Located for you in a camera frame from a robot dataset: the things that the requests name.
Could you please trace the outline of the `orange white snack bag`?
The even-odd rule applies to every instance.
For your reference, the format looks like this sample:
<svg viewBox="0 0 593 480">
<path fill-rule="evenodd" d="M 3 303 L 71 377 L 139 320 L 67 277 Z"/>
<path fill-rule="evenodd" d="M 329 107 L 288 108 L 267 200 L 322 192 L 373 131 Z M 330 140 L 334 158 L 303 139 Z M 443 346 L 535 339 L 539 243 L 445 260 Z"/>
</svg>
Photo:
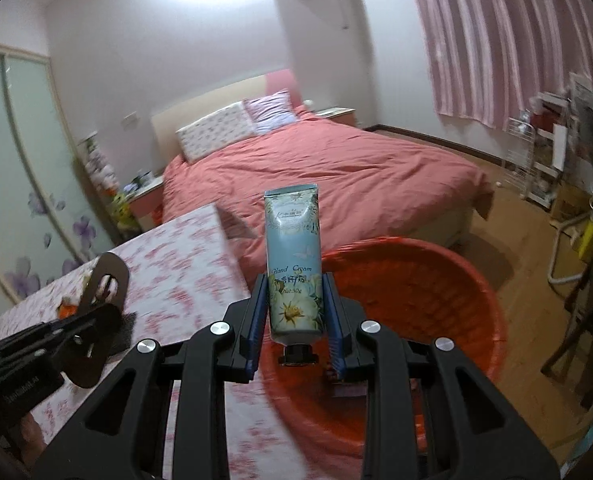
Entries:
<svg viewBox="0 0 593 480">
<path fill-rule="evenodd" d="M 78 304 L 71 297 L 64 296 L 57 307 L 58 319 L 64 320 L 65 318 L 70 318 L 77 314 L 77 310 Z"/>
</svg>

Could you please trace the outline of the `brown hair clip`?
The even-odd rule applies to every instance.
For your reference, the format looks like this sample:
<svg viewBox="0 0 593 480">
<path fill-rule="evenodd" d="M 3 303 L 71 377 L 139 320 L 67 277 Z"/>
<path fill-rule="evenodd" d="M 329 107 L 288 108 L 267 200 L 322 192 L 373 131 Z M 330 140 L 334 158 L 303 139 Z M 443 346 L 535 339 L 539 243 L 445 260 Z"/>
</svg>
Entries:
<svg viewBox="0 0 593 480">
<path fill-rule="evenodd" d="M 101 255 L 60 350 L 63 373 L 74 385 L 89 389 L 98 384 L 124 324 L 128 285 L 127 264 L 113 252 Z"/>
</svg>

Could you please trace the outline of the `blue hand cream tube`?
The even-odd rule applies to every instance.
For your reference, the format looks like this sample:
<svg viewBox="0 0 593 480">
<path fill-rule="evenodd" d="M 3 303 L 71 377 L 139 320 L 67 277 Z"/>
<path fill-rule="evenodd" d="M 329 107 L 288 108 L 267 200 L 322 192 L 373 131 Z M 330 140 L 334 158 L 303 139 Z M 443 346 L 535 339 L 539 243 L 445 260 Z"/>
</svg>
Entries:
<svg viewBox="0 0 593 480">
<path fill-rule="evenodd" d="M 318 186 L 267 191 L 264 206 L 270 336 L 281 365 L 314 364 L 325 330 Z"/>
</svg>

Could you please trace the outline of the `black woven mat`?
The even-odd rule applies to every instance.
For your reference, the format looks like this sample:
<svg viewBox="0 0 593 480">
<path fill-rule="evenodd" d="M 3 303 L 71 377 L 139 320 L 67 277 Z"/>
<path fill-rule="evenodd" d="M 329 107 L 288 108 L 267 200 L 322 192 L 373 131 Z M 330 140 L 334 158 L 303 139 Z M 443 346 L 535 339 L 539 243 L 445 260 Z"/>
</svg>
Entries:
<svg viewBox="0 0 593 480">
<path fill-rule="evenodd" d="M 137 320 L 137 313 L 130 312 L 123 315 L 122 325 L 114 336 L 110 346 L 110 356 L 116 356 L 133 346 L 133 333 Z"/>
</svg>

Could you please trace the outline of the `orange trash basket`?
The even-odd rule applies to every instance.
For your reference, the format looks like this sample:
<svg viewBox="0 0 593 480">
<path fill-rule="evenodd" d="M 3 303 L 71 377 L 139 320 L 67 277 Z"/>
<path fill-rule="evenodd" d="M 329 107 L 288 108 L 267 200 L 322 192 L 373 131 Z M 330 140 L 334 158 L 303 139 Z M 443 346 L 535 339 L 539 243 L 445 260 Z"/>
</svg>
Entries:
<svg viewBox="0 0 593 480">
<path fill-rule="evenodd" d="M 326 252 L 323 269 L 333 274 L 340 295 L 358 301 L 368 318 L 423 344 L 449 337 L 490 380 L 501 374 L 505 315 L 489 282 L 455 252 L 412 238 L 378 237 Z M 327 342 L 315 342 L 319 361 L 303 367 L 280 365 L 282 350 L 265 339 L 262 379 L 296 445 L 313 462 L 361 460 L 366 400 L 335 396 L 327 377 Z"/>
</svg>

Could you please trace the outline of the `glass floral wardrobe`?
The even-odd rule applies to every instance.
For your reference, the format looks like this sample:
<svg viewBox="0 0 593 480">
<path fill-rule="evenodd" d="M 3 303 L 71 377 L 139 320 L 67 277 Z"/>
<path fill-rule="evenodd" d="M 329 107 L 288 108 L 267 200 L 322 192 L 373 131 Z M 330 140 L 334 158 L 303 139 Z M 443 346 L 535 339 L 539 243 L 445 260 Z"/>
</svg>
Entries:
<svg viewBox="0 0 593 480">
<path fill-rule="evenodd" d="M 0 317 L 114 245 L 48 61 L 0 49 Z"/>
</svg>

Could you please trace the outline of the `green plush toy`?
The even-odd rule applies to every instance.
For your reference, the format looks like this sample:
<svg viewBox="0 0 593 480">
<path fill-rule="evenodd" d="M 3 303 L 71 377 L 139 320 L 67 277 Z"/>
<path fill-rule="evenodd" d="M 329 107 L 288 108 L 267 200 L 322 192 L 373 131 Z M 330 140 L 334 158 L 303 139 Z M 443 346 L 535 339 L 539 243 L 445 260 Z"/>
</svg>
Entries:
<svg viewBox="0 0 593 480">
<path fill-rule="evenodd" d="M 141 233 L 140 225 L 130 210 L 127 197 L 123 193 L 115 194 L 110 203 L 110 214 L 118 230 L 127 237 Z"/>
</svg>

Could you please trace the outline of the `left pink nightstand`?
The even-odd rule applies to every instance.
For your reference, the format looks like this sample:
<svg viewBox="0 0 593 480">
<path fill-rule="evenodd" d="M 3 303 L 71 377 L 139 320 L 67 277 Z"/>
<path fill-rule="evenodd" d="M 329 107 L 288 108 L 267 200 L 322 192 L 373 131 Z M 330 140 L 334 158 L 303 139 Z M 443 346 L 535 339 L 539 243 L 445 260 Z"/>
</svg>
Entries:
<svg viewBox="0 0 593 480">
<path fill-rule="evenodd" d="M 154 229 L 162 223 L 163 186 L 163 177 L 156 177 L 128 199 L 130 212 L 135 217 L 142 232 Z"/>
</svg>

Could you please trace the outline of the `pink nightstand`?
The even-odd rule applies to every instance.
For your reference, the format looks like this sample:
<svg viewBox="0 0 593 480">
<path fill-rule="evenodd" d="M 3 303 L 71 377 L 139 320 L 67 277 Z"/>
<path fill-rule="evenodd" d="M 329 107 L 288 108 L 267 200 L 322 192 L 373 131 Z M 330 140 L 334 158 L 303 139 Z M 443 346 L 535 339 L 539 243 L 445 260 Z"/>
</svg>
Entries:
<svg viewBox="0 0 593 480">
<path fill-rule="evenodd" d="M 355 110 L 350 107 L 328 107 L 325 110 L 316 110 L 315 115 L 336 122 L 337 124 L 355 127 L 357 125 Z"/>
<path fill-rule="evenodd" d="M 130 212 L 135 217 L 142 232 L 154 229 L 162 223 L 163 186 L 163 177 L 156 177 L 128 199 Z"/>
</svg>

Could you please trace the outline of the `pink bed duvet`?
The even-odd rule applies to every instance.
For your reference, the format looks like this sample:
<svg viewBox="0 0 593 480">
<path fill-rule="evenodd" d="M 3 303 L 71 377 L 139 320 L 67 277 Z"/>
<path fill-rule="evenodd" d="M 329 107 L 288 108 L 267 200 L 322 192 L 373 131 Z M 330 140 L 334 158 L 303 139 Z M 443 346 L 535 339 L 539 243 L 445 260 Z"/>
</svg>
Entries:
<svg viewBox="0 0 593 480">
<path fill-rule="evenodd" d="M 487 218 L 487 174 L 454 153 L 337 124 L 298 110 L 291 125 L 234 142 L 197 162 L 176 156 L 164 171 L 163 219 L 214 203 L 254 237 L 235 240 L 244 279 L 266 269 L 264 194 L 316 184 L 321 249 L 408 236 L 456 210 Z"/>
</svg>

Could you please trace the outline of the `cluttered white desk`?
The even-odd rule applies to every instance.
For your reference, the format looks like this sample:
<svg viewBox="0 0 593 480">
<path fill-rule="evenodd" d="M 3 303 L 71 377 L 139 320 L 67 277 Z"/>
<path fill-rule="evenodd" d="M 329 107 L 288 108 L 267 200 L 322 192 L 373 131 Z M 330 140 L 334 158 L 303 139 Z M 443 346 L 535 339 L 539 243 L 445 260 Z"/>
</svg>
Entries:
<svg viewBox="0 0 593 480">
<path fill-rule="evenodd" d="M 593 208 L 593 82 L 569 73 L 562 94 L 531 99 L 532 159 L 527 197 L 557 221 Z"/>
</svg>

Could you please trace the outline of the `floral white pillow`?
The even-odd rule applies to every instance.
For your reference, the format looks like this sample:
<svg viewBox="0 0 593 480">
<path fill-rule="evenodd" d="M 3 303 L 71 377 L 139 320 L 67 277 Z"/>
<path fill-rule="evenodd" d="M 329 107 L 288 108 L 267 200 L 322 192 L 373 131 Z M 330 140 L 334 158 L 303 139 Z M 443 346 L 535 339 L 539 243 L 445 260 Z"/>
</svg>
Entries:
<svg viewBox="0 0 593 480">
<path fill-rule="evenodd" d="M 192 164 L 230 144 L 255 136 L 242 101 L 231 103 L 176 131 L 182 154 Z"/>
</svg>

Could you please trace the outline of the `striped pink pillow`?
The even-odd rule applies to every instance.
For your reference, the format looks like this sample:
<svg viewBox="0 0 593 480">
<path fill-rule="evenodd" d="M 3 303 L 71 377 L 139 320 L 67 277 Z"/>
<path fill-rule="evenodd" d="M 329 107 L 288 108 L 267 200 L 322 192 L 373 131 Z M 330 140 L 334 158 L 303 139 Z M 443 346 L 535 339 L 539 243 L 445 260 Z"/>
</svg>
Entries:
<svg viewBox="0 0 593 480">
<path fill-rule="evenodd" d="M 243 105 L 253 122 L 256 134 L 271 133 L 298 120 L 287 89 L 261 98 L 246 99 Z"/>
</svg>

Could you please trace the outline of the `pink striped curtain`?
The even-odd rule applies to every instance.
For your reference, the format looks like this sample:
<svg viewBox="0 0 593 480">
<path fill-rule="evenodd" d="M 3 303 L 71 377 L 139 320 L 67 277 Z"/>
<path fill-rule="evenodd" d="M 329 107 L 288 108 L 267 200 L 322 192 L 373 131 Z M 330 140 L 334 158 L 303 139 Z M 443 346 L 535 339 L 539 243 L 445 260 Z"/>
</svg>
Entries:
<svg viewBox="0 0 593 480">
<path fill-rule="evenodd" d="M 585 0 L 416 0 L 434 107 L 500 129 L 571 74 L 593 81 Z"/>
</svg>

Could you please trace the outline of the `white wall socket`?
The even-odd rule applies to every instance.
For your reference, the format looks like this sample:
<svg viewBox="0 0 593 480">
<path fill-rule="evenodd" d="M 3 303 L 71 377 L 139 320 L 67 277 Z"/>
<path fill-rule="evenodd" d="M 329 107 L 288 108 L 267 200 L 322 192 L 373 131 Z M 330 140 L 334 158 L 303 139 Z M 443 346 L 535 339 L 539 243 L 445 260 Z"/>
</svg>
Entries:
<svg viewBox="0 0 593 480">
<path fill-rule="evenodd" d="M 126 128 L 133 128 L 139 122 L 139 115 L 136 112 L 130 113 L 125 116 L 122 121 L 121 125 L 124 129 Z"/>
</svg>

